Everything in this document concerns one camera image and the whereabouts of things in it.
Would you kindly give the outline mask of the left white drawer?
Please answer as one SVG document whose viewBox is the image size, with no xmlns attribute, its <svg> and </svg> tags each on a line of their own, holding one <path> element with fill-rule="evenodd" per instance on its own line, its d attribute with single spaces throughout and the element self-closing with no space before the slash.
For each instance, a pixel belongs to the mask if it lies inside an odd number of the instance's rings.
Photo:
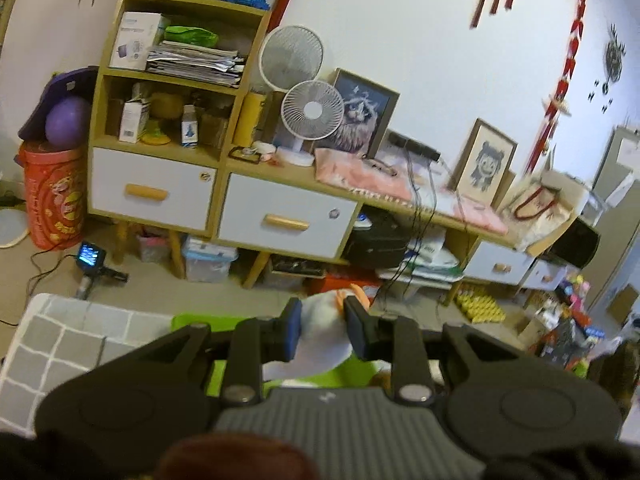
<svg viewBox="0 0 640 480">
<path fill-rule="evenodd" d="M 158 157 L 96 148 L 91 207 L 184 230 L 204 231 L 216 170 Z"/>
</svg>

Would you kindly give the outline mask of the framed cat picture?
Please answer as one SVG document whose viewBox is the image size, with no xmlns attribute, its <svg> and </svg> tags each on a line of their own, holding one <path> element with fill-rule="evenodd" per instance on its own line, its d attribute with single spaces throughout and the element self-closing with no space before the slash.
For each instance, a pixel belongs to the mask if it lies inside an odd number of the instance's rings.
<svg viewBox="0 0 640 480">
<path fill-rule="evenodd" d="M 330 148 L 361 158 L 375 158 L 399 93 L 344 68 L 335 71 L 332 84 L 344 102 L 341 125 L 327 138 L 314 142 L 314 149 Z"/>
</svg>

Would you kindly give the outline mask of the green plastic bin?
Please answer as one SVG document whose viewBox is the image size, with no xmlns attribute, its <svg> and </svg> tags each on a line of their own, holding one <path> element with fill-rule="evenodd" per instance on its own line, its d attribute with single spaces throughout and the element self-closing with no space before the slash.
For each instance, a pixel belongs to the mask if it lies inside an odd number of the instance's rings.
<svg viewBox="0 0 640 480">
<path fill-rule="evenodd" d="M 302 305 L 296 302 L 276 318 L 225 318 L 183 313 L 171 321 L 171 329 L 205 324 L 210 334 L 205 337 L 205 362 L 212 368 L 206 373 L 209 396 L 219 396 L 224 390 L 224 378 L 242 382 L 248 374 L 240 370 L 247 364 L 250 370 L 262 374 L 262 382 L 299 382 L 312 378 L 314 387 L 359 388 L 370 385 L 378 372 L 388 372 L 383 361 L 367 362 L 354 355 L 344 320 L 330 312 L 329 322 L 317 333 L 311 333 L 302 323 Z M 316 382 L 316 378 L 329 378 Z"/>
</svg>

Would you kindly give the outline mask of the white drawer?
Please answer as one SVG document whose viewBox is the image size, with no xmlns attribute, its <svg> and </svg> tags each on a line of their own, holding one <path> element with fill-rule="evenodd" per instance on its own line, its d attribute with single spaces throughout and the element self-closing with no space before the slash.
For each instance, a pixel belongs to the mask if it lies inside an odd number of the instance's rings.
<svg viewBox="0 0 640 480">
<path fill-rule="evenodd" d="M 96 148 L 91 207 L 184 230 L 204 231 L 216 170 L 158 157 Z"/>
<path fill-rule="evenodd" d="M 352 200 L 232 174 L 218 237 L 241 245 L 332 259 L 356 208 Z"/>
</svg>

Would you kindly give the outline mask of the grey checked bedsheet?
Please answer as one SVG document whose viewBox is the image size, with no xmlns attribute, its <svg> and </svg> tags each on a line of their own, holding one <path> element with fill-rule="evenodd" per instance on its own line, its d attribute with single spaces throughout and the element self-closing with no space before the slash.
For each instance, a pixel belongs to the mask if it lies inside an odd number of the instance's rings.
<svg viewBox="0 0 640 480">
<path fill-rule="evenodd" d="M 1 429 L 34 433 L 53 389 L 170 332 L 171 317 L 51 294 L 30 300 L 1 367 Z"/>
</svg>

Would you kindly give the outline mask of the large white fan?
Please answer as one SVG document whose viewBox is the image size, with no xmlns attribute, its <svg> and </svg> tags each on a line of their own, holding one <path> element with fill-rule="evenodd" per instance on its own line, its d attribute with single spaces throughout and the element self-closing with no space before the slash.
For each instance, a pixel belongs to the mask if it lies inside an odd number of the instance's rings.
<svg viewBox="0 0 640 480">
<path fill-rule="evenodd" d="M 324 45 L 311 29 L 279 26 L 265 38 L 259 50 L 258 70 L 274 91 L 287 92 L 296 84 L 315 80 L 324 60 Z"/>
</svg>

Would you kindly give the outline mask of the pink folded cloth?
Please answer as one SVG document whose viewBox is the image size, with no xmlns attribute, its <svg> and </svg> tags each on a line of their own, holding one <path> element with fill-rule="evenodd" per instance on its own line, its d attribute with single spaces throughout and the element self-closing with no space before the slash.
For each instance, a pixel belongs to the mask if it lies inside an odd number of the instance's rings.
<svg viewBox="0 0 640 480">
<path fill-rule="evenodd" d="M 354 192 L 407 206 L 419 205 L 425 210 L 434 209 L 436 214 L 455 218 L 470 226 L 498 235 L 506 235 L 508 228 L 498 214 L 483 204 L 431 185 L 431 179 L 414 175 L 411 183 L 407 164 L 383 169 L 380 162 L 369 162 L 356 155 L 317 148 L 314 152 L 314 176 L 318 182 L 344 188 Z"/>
</svg>

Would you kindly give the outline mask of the red hanging wall ornament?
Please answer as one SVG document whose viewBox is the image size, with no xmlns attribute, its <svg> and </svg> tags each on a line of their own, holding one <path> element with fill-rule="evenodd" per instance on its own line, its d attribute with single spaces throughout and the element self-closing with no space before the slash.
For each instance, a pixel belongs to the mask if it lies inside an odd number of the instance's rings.
<svg viewBox="0 0 640 480">
<path fill-rule="evenodd" d="M 574 77 L 576 56 L 584 36 L 587 3 L 588 0 L 576 0 L 566 52 L 563 58 L 562 72 L 548 99 L 542 101 L 544 117 L 540 124 L 536 142 L 525 166 L 526 174 L 532 174 L 541 156 L 548 153 L 549 143 L 553 139 L 556 128 L 558 128 L 560 118 L 562 116 L 570 116 L 565 99 Z"/>
</svg>

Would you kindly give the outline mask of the orange red shoebox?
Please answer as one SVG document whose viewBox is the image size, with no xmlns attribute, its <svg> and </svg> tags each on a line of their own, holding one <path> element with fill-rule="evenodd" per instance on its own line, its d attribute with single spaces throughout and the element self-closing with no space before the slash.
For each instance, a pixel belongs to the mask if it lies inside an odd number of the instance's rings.
<svg viewBox="0 0 640 480">
<path fill-rule="evenodd" d="M 308 278 L 305 287 L 308 295 L 314 295 L 349 288 L 351 284 L 358 285 L 369 298 L 373 298 L 378 293 L 382 281 L 372 270 L 356 266 L 329 266 L 322 278 Z"/>
</svg>

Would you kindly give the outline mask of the yellow cylinder container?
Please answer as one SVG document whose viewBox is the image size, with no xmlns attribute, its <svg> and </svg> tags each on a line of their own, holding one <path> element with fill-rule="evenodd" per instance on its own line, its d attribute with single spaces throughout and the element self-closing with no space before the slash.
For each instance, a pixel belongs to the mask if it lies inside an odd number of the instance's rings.
<svg viewBox="0 0 640 480">
<path fill-rule="evenodd" d="M 240 110 L 238 123 L 233 135 L 233 143 L 241 148 L 249 148 L 254 142 L 254 133 L 259 125 L 262 109 L 267 96 L 263 93 L 248 92 Z"/>
</svg>

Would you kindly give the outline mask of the wooden shelf cabinet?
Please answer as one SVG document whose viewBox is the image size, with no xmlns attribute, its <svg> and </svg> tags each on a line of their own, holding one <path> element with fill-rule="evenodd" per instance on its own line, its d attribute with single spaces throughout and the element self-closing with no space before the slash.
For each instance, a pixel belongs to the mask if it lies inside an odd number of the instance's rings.
<svg viewBox="0 0 640 480">
<path fill-rule="evenodd" d="M 245 286 L 252 287 L 258 276 L 265 269 L 265 266 L 274 255 L 291 256 L 305 258 L 314 261 L 342 264 L 345 259 L 342 257 L 346 242 L 349 238 L 352 227 L 364 205 L 386 209 L 395 214 L 416 214 L 423 222 L 430 226 L 441 226 L 447 232 L 448 247 L 461 259 L 469 259 L 475 249 L 481 244 L 494 244 L 504 250 L 512 250 L 514 245 L 512 240 L 506 235 L 470 226 L 455 218 L 436 214 L 434 209 L 425 210 L 422 207 L 407 206 L 403 203 L 386 202 L 349 192 L 344 188 L 334 188 L 334 186 L 323 184 L 316 180 L 314 170 L 310 167 L 299 167 L 270 160 L 266 162 L 259 157 L 246 157 L 242 148 L 233 143 L 233 135 L 243 100 L 248 93 L 250 84 L 247 80 L 242 80 L 238 88 L 218 86 L 218 84 L 206 84 L 190 79 L 183 79 L 149 72 L 138 72 L 137 70 L 119 70 L 111 68 L 111 54 L 114 47 L 115 34 L 109 34 L 104 47 L 104 55 L 96 78 L 96 91 L 94 92 L 93 110 L 91 117 L 91 128 L 89 134 L 89 158 L 88 158 L 88 209 L 92 214 L 109 218 L 116 223 L 117 240 L 119 244 L 125 244 L 128 234 L 136 226 L 155 226 L 163 228 L 168 232 L 170 246 L 178 249 L 180 246 L 179 237 L 181 234 L 193 234 L 208 238 L 214 243 L 254 250 L 256 257 L 250 272 L 245 279 Z M 122 103 L 130 96 L 134 85 L 142 82 L 148 84 L 154 90 L 170 90 L 180 96 L 209 96 L 210 98 L 224 98 L 231 104 L 228 116 L 228 124 L 219 140 L 209 145 L 198 145 L 194 148 L 186 148 L 180 142 L 180 132 L 178 129 L 170 130 L 170 140 L 165 145 L 153 146 L 142 142 L 129 143 L 120 140 L 116 136 L 116 128 L 122 118 Z M 216 170 L 213 196 L 209 203 L 207 226 L 204 231 L 192 231 L 168 226 L 167 224 L 147 222 L 119 214 L 106 214 L 96 211 L 91 207 L 91 163 L 92 152 L 96 148 L 107 148 L 108 150 L 127 152 L 138 155 L 158 157 L 161 159 L 174 160 L 175 162 L 185 162 L 196 166 L 213 168 Z M 270 182 L 303 188 L 304 190 L 318 192 L 326 195 L 352 200 L 357 204 L 357 208 L 350 220 L 347 233 L 342 240 L 341 247 L 338 248 L 337 255 L 332 259 L 325 259 L 307 255 L 296 254 L 295 252 L 280 252 L 252 245 L 241 245 L 227 242 L 218 237 L 220 218 L 224 199 L 226 198 L 229 178 L 232 174 L 242 174 L 242 176 L 253 177 Z"/>
</svg>

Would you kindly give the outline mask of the small white desk fan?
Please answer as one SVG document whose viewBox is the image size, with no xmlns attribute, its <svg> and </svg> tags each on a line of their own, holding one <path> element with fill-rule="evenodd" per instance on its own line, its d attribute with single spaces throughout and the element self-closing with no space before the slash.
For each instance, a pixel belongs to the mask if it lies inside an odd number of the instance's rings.
<svg viewBox="0 0 640 480">
<path fill-rule="evenodd" d="M 344 101 L 335 87 L 318 80 L 296 84 L 280 104 L 274 158 L 289 165 L 312 166 L 314 155 L 304 151 L 303 145 L 333 136 L 343 115 Z"/>
</svg>

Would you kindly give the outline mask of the stack of magazines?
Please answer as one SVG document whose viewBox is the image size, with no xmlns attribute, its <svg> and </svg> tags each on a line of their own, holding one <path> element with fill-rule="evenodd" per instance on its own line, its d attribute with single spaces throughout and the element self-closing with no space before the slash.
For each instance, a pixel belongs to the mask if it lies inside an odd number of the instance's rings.
<svg viewBox="0 0 640 480">
<path fill-rule="evenodd" d="M 163 41 L 152 47 L 146 60 L 149 73 L 238 88 L 245 58 L 236 51 Z"/>
</svg>

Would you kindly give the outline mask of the framed cartoon girl picture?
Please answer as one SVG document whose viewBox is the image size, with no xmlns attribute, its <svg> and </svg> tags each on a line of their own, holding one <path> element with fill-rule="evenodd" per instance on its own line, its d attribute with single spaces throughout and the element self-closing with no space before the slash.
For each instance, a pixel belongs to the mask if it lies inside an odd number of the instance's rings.
<svg viewBox="0 0 640 480">
<path fill-rule="evenodd" d="M 517 148 L 515 141 L 477 118 L 452 175 L 452 189 L 477 203 L 491 205 Z"/>
</svg>

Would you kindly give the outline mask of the white product box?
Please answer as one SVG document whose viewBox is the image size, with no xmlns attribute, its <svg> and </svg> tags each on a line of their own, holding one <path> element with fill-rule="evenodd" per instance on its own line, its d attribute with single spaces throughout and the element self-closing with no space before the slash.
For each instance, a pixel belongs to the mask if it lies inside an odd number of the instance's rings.
<svg viewBox="0 0 640 480">
<path fill-rule="evenodd" d="M 159 13 L 128 11 L 122 14 L 110 67 L 144 72 L 152 47 L 162 41 L 168 25 L 168 18 Z"/>
</svg>

